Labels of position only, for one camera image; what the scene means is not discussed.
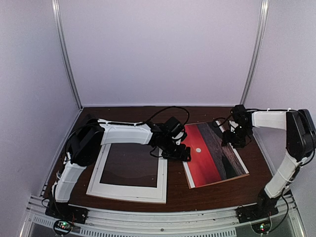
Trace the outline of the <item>clear acrylic sheet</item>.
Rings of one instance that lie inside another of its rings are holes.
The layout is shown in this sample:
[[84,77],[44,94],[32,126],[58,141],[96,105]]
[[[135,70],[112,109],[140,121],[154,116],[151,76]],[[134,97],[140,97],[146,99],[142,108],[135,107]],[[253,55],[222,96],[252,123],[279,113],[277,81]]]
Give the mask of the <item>clear acrylic sheet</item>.
[[100,182],[102,184],[150,187],[157,186],[158,159],[150,155],[151,146],[112,144]]

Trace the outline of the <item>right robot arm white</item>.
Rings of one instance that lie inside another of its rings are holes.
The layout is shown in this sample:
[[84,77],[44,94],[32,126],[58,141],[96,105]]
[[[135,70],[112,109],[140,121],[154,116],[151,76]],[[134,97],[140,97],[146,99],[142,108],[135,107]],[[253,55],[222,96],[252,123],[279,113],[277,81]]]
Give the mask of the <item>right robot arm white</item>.
[[316,127],[309,110],[260,110],[236,105],[229,118],[232,119],[231,128],[223,132],[222,146],[230,144],[233,148],[244,148],[254,128],[286,132],[284,158],[263,191],[270,199],[278,198],[300,168],[309,163],[306,158],[313,158],[316,153]]

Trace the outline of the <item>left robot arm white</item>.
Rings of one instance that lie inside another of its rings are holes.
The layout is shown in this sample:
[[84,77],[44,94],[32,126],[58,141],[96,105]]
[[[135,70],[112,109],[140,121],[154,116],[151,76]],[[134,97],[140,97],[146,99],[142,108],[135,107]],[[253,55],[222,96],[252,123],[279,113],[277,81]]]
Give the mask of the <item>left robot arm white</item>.
[[191,161],[191,149],[182,142],[186,139],[185,126],[175,117],[165,123],[150,120],[130,123],[89,119],[67,140],[63,168],[57,173],[49,193],[51,210],[60,219],[71,215],[71,192],[82,172],[98,158],[101,146],[106,144],[140,144],[159,148],[164,159]]

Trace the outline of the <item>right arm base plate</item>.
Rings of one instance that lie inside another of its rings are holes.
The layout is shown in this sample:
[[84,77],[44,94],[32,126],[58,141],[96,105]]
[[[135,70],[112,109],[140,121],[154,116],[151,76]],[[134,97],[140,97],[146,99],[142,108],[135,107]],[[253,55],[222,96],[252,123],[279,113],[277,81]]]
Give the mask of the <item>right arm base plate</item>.
[[270,198],[265,190],[262,189],[257,196],[257,202],[255,204],[239,206],[236,209],[239,223],[256,221],[278,214],[277,201],[279,198],[280,196]]

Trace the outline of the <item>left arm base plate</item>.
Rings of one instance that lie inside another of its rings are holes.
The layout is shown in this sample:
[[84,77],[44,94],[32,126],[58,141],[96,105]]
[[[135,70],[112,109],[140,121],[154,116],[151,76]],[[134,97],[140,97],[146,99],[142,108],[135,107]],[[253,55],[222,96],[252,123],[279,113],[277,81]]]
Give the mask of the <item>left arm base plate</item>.
[[71,206],[67,202],[57,202],[50,195],[45,215],[71,223],[85,224],[88,210],[82,207]]

